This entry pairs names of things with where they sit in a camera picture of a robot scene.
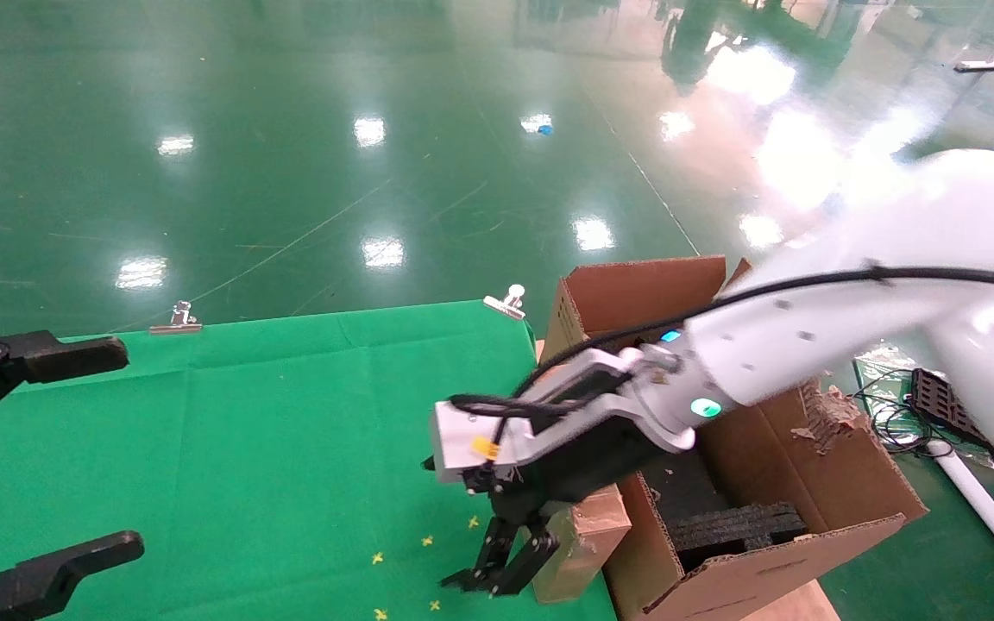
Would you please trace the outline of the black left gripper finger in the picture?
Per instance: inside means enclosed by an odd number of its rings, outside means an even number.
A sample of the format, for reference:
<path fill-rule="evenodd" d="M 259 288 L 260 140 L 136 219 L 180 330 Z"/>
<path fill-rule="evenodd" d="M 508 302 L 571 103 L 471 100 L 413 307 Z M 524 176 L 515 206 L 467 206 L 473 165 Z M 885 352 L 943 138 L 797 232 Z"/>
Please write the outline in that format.
<path fill-rule="evenodd" d="M 142 558 L 142 535 L 121 531 L 17 563 L 0 573 L 0 620 L 40 620 L 63 612 L 79 582 Z"/>
<path fill-rule="evenodd" d="M 23 384 L 56 384 L 128 363 L 128 350 L 117 337 L 61 342 L 47 330 L 0 336 L 0 402 Z"/>

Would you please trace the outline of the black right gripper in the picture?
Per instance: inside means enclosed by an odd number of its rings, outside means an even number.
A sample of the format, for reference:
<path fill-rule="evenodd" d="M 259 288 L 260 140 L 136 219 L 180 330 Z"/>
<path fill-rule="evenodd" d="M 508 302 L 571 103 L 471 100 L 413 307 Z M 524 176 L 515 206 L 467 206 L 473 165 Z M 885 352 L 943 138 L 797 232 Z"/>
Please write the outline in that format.
<path fill-rule="evenodd" d="M 462 484 L 476 495 L 485 494 L 493 516 L 474 565 L 442 578 L 442 588 L 485 591 L 494 598 L 517 596 L 560 546 L 547 526 L 529 525 L 524 545 L 513 556 L 517 525 L 545 520 L 561 507 L 582 502 L 593 492 L 679 451 L 678 437 L 663 448 L 627 417 L 608 417 L 525 461 L 522 456 L 541 434 L 529 419 L 513 419 L 502 434 L 493 474 L 480 480 L 478 468 L 485 463 L 486 448 L 500 422 L 497 417 L 472 416 L 427 420 L 431 457 L 425 468 L 439 482 Z"/>

